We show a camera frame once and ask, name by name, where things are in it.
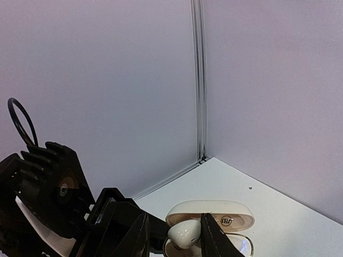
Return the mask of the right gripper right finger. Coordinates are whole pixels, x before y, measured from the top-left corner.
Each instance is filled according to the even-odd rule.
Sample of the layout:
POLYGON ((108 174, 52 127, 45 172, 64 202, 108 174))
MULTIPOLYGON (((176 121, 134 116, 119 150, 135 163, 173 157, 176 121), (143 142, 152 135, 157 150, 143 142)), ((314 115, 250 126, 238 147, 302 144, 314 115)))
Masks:
POLYGON ((210 213, 202 213, 200 223, 202 256, 244 257, 229 240, 210 213))

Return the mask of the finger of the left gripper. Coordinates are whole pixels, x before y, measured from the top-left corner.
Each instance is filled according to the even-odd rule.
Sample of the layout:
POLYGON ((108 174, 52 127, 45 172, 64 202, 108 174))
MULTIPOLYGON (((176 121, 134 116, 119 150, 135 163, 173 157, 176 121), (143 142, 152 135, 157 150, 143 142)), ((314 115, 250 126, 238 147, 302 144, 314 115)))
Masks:
POLYGON ((167 223, 156 216, 140 209, 136 208, 135 213, 137 215, 147 214, 150 223, 150 246, 152 253, 162 253, 163 245, 167 239, 167 233, 170 226, 167 223))

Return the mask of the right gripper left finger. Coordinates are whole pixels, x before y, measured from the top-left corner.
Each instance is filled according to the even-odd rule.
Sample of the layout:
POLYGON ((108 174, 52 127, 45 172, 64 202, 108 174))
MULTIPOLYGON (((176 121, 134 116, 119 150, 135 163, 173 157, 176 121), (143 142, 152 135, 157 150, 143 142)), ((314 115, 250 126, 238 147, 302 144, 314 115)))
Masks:
POLYGON ((149 256, 150 248, 149 217, 147 214, 141 214, 112 252, 112 256, 149 256))

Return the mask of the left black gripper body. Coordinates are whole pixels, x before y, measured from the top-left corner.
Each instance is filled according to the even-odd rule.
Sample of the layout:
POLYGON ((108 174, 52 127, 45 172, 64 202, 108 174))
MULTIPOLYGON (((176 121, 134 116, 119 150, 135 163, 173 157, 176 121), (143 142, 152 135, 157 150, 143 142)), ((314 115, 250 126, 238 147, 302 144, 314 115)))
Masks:
POLYGON ((136 208, 117 188, 103 189, 86 222, 84 237, 77 240, 71 256, 112 256, 138 218, 136 208))

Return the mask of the white earbud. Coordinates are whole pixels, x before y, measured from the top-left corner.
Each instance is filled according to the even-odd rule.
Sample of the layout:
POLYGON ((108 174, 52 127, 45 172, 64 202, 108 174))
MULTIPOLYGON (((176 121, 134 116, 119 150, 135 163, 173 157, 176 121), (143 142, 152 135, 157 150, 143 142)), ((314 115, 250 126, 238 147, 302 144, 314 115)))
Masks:
POLYGON ((186 220, 173 225, 168 231, 168 238, 178 249, 188 250, 200 239, 201 223, 198 220, 186 220))

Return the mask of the white earbud charging case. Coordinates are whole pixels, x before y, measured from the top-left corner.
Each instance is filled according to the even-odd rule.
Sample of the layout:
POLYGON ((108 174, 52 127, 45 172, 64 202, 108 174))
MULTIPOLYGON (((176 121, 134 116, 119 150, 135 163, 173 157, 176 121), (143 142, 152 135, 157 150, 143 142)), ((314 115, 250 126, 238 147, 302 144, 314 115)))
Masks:
POLYGON ((170 229, 164 256, 253 256, 252 240, 243 235, 255 218, 235 201, 192 200, 175 205, 166 216, 170 229))

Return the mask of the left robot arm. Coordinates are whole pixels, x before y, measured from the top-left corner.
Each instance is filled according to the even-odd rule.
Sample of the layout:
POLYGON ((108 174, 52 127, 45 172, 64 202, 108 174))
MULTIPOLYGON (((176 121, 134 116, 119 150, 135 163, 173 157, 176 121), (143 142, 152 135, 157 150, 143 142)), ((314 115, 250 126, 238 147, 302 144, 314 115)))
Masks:
POLYGON ((74 152, 1 162, 1 251, 8 256, 149 256, 169 226, 117 188, 95 199, 74 152))

